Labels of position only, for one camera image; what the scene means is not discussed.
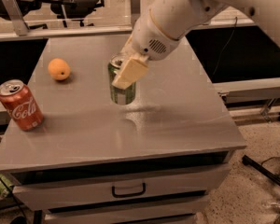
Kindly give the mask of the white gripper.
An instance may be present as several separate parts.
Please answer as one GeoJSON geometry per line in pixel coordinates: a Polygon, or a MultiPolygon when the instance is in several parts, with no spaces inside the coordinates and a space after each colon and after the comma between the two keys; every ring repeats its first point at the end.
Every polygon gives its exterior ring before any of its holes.
{"type": "Polygon", "coordinates": [[[174,13],[152,7],[140,16],[120,50],[119,54],[126,58],[112,81],[114,87],[126,90],[147,73],[148,59],[162,60],[176,49],[180,39],[175,33],[175,22],[174,13]]]}

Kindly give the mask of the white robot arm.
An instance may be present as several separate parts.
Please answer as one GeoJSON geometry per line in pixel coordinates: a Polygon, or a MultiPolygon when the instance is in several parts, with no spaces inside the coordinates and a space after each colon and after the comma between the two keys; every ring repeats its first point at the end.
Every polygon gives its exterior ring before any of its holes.
{"type": "Polygon", "coordinates": [[[112,85],[127,89],[146,74],[149,60],[166,58],[189,31],[227,7],[244,13],[280,48],[280,0],[155,0],[122,48],[125,58],[112,85]]]}

